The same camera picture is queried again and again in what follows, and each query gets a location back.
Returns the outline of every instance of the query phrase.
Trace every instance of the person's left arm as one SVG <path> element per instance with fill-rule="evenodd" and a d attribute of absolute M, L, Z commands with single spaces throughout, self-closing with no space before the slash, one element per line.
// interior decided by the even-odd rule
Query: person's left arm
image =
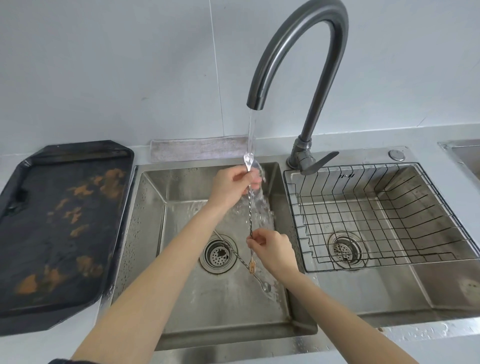
<path fill-rule="evenodd" d="M 257 171 L 245 166 L 221 170 L 206 205 L 109 308 L 72 357 L 98 364 L 147 364 L 173 306 L 215 226 L 248 185 L 258 188 Z"/>

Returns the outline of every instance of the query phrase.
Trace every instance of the person's left hand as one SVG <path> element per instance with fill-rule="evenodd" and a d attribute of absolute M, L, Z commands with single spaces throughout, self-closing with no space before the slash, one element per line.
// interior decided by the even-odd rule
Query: person's left hand
<path fill-rule="evenodd" d="M 253 189 L 259 189 L 261 184 L 262 178 L 256 168 L 252 168 L 248 173 L 244 165 L 219 170 L 213 178 L 208 204 L 227 211 L 240 200 L 242 194 L 248 192 L 249 185 Z"/>

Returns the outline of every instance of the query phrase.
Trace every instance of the white countertop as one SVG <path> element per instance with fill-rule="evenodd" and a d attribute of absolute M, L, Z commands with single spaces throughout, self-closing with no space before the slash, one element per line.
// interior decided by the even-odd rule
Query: white countertop
<path fill-rule="evenodd" d="M 288 154 L 294 139 L 259 139 L 256 141 L 257 154 Z M 473 240 L 480 242 L 480 191 L 437 145 L 438 142 L 459 139 L 480 139 L 480 124 L 316 135 L 312 152 L 390 146 L 410 148 Z M 135 164 L 149 162 L 148 147 L 131 148 L 135 152 Z M 0 190 L 15 166 L 30 154 L 0 156 Z M 47 331 L 0 338 L 0 362 L 46 364 L 54 358 L 69 358 L 95 324 L 98 308 L 99 302 Z M 480 357 L 480 335 L 406 340 L 398 344 L 421 363 L 453 363 L 458 359 L 462 363 L 477 363 Z M 244 363 L 282 364 L 291 361 L 291 358 L 283 357 Z M 295 359 L 297 363 L 320 361 L 344 363 L 335 351 L 302 354 Z"/>

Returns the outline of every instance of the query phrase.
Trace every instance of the dark sleeve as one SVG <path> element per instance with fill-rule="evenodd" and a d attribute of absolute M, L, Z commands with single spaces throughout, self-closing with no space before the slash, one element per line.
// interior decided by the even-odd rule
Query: dark sleeve
<path fill-rule="evenodd" d="M 48 364 L 95 364 L 95 363 L 85 362 L 85 361 L 75 362 L 73 360 L 67 360 L 67 359 L 53 359 Z"/>

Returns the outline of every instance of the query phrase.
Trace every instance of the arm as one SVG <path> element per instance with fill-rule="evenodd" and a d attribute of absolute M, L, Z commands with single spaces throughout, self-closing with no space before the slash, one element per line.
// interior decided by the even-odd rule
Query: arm
<path fill-rule="evenodd" d="M 286 235 L 258 229 L 247 244 L 265 268 L 287 288 L 349 364 L 417 363 L 391 340 L 349 311 L 301 274 Z"/>
<path fill-rule="evenodd" d="M 185 281 L 213 229 L 258 171 L 245 166 L 218 172 L 206 205 L 122 293 L 79 346 L 73 360 L 99 364 L 148 363 Z"/>

